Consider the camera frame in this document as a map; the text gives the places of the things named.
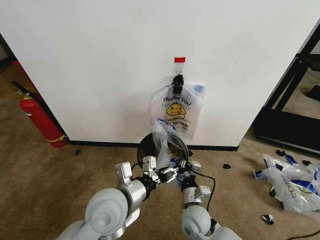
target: black plastic debris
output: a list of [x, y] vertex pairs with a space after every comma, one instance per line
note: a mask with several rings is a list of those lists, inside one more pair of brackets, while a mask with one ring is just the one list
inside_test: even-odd
[[277, 154], [277, 155], [279, 155], [280, 157], [283, 157], [283, 156], [285, 156], [286, 155], [286, 152], [285, 151], [281, 151], [281, 150], [277, 150], [277, 151], [275, 151], [275, 153]]
[[222, 167], [223, 167], [224, 169], [230, 169], [230, 168], [231, 168], [231, 166], [230, 166], [229, 164], [227, 164], [227, 163], [226, 163], [226, 164], [223, 164]]
[[81, 150], [80, 150], [80, 149], [77, 149], [77, 150], [74, 151], [74, 155], [76, 155], [76, 156], [78, 156], [79, 153], [81, 153]]
[[273, 225], [274, 222], [274, 216], [270, 215], [270, 214], [265, 214], [261, 216], [261, 219], [267, 223], [268, 225]]
[[274, 198], [276, 196], [276, 190], [272, 187], [271, 191], [269, 192], [270, 197]]
[[311, 164], [310, 161], [308, 160], [302, 160], [303, 165], [308, 166], [309, 164]]
[[282, 171], [282, 169], [284, 169], [284, 167], [281, 166], [281, 165], [279, 165], [278, 163], [275, 164], [275, 167], [276, 167], [277, 169], [279, 169], [280, 171]]

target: duck cartoon print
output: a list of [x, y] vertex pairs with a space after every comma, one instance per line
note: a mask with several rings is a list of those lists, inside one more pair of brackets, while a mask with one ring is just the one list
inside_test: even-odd
[[175, 102], [167, 108], [166, 114], [169, 116], [185, 115], [186, 110], [183, 106]]

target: black baseboard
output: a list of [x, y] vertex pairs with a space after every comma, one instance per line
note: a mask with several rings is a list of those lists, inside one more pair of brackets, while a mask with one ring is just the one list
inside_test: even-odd
[[[139, 143], [129, 142], [104, 142], [104, 141], [69, 141], [71, 145], [82, 146], [103, 146], [103, 147], [121, 147], [121, 148], [138, 148]], [[239, 146], [204, 146], [204, 145], [188, 145], [190, 150], [211, 150], [211, 151], [231, 151], [236, 152]]]
[[239, 146], [205, 146], [205, 145], [188, 145], [190, 150], [210, 150], [210, 151], [229, 151], [236, 152]]
[[121, 147], [121, 148], [138, 148], [139, 143], [129, 142], [105, 142], [105, 141], [69, 141], [71, 145], [83, 146], [100, 146], [100, 147]]

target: crumpled plastic bag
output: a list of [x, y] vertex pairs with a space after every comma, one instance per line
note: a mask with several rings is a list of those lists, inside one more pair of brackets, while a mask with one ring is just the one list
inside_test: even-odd
[[173, 156], [169, 150], [168, 143], [173, 143], [173, 136], [177, 135], [175, 126], [162, 118], [157, 118], [153, 132], [153, 142], [159, 154], [156, 160], [156, 171], [169, 167], [173, 161]]
[[320, 221], [320, 167], [307, 168], [291, 161], [283, 162], [263, 156], [268, 168], [256, 171], [256, 179], [267, 179], [274, 189], [274, 197], [282, 202], [286, 211], [302, 213]]

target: black cable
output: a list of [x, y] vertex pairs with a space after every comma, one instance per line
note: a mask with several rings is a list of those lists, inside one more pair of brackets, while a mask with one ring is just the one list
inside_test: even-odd
[[132, 165], [132, 167], [131, 167], [131, 172], [134, 170], [135, 166], [137, 166], [137, 165], [139, 165], [138, 162]]
[[201, 174], [201, 173], [196, 172], [196, 171], [193, 171], [193, 170], [191, 170], [191, 172], [193, 172], [193, 173], [195, 173], [195, 174], [197, 174], [197, 175], [199, 175], [199, 176], [202, 176], [202, 177], [204, 177], [204, 178], [208, 178], [208, 179], [212, 179], [212, 180], [213, 180], [213, 187], [212, 187], [211, 195], [210, 195], [210, 197], [209, 197], [208, 205], [206, 206], [206, 210], [209, 212], [210, 201], [211, 201], [211, 199], [212, 199], [212, 195], [214, 194], [214, 191], [215, 191], [215, 188], [216, 188], [216, 180], [215, 180], [215, 178], [212, 177], [212, 176], [207, 176], [207, 175]]
[[317, 234], [320, 234], [320, 229], [314, 233], [308, 234], [308, 235], [304, 235], [304, 236], [293, 236], [288, 238], [287, 240], [293, 240], [293, 239], [305, 239], [305, 238], [309, 238], [309, 237], [313, 237]]

